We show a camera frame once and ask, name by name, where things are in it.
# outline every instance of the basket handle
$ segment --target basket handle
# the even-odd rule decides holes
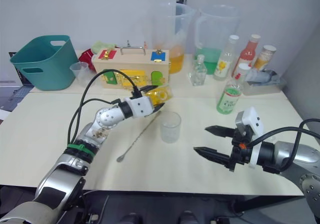
[[[146,55],[146,49],[143,46],[124,46],[120,48],[121,55],[124,54],[123,49],[142,49],[144,55]]]
[[[22,72],[27,73],[27,74],[36,74],[36,73],[43,73],[44,70],[42,70],[39,67],[26,67],[22,68]]]

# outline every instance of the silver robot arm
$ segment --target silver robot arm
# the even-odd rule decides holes
[[[249,164],[252,168],[259,165],[263,167],[265,172],[283,176],[301,190],[317,223],[320,224],[319,151],[310,146],[299,144],[293,163],[288,168],[284,168],[293,151],[293,143],[277,141],[273,144],[263,141],[254,146],[250,145],[263,132],[263,125],[253,107],[238,113],[235,124],[235,129],[218,125],[205,129],[216,136],[232,138],[233,147],[230,156],[208,147],[194,147],[194,150],[200,156],[222,164],[232,172],[234,172],[236,164]]]
[[[116,125],[130,117],[138,118],[160,109],[147,96],[126,97],[111,108],[98,110],[92,123],[87,124],[67,145],[51,170],[36,189],[33,201],[22,203],[0,219],[6,224],[54,224],[62,211],[70,209],[81,195],[85,176],[95,155]]]

